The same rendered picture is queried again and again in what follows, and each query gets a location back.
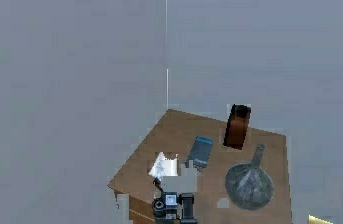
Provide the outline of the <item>yellow object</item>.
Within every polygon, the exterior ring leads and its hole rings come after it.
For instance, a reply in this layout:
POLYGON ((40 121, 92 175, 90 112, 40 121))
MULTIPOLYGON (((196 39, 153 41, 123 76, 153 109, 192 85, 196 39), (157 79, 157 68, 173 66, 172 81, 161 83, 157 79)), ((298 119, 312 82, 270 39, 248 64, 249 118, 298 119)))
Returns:
POLYGON ((308 216, 308 224, 333 224, 330 221, 323 220, 321 218, 309 215, 308 216))

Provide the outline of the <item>brown cylindrical vase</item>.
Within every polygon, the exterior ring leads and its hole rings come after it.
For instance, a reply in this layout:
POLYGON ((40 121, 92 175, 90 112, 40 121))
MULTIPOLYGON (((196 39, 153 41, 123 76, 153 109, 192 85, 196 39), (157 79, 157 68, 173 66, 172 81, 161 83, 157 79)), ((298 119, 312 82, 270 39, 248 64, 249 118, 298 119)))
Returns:
POLYGON ((243 148, 250 115, 250 107, 236 104, 232 106, 224 135, 224 146, 237 150, 241 150, 243 148))

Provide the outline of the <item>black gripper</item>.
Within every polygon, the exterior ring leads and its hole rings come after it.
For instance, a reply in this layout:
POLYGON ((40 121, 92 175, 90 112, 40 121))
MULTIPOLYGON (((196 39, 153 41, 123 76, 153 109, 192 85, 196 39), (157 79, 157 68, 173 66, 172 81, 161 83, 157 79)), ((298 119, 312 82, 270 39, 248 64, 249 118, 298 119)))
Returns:
POLYGON ((166 205, 161 198, 153 200, 152 211, 155 218, 164 218, 166 216, 166 205))

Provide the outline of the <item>white crumpled paper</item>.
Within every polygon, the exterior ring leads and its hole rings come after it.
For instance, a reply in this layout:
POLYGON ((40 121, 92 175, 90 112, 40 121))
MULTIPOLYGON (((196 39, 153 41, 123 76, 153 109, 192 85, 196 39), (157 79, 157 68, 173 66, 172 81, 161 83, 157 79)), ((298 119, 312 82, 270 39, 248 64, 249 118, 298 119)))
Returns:
POLYGON ((162 180, 165 176, 177 176, 178 159, 169 159, 160 152, 148 174, 158 180, 162 180))

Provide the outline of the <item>dark grey blue book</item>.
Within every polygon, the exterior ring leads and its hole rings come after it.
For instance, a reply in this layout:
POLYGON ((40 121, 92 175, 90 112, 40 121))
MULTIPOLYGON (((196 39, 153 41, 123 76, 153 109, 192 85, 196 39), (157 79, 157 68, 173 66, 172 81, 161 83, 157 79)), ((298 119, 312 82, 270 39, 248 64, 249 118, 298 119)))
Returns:
POLYGON ((206 168, 213 147, 211 139, 197 136, 187 157, 187 162, 192 161, 194 166, 206 168))

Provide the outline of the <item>pale grey box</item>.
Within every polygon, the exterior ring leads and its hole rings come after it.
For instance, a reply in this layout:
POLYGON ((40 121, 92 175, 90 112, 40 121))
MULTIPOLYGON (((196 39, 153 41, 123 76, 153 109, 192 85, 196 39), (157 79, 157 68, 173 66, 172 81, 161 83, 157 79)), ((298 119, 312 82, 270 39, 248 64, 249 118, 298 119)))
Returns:
POLYGON ((164 191, 178 193, 194 193, 197 191, 197 169, 192 161, 188 165, 182 164, 180 174, 177 174, 178 162, 176 159, 164 161, 165 174, 161 179, 164 191))

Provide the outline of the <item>brown wooden table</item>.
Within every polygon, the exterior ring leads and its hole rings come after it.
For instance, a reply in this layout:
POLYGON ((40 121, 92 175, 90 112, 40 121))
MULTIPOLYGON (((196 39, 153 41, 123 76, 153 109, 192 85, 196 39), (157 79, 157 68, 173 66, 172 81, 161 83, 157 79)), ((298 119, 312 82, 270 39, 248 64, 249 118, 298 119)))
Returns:
POLYGON ((123 167, 108 184, 116 193, 129 196, 129 218, 133 224, 155 224, 151 202, 156 191, 148 175, 158 152, 176 154, 185 162, 196 137, 213 141, 208 166, 198 177, 194 216, 199 224, 292 224, 286 137, 281 134, 250 128, 241 150, 222 145, 226 129, 224 121, 168 110, 142 141, 123 167), (272 201, 257 211, 229 205, 219 208, 225 198, 225 174, 235 163, 252 158, 257 145, 265 151, 263 169, 275 185, 272 201))

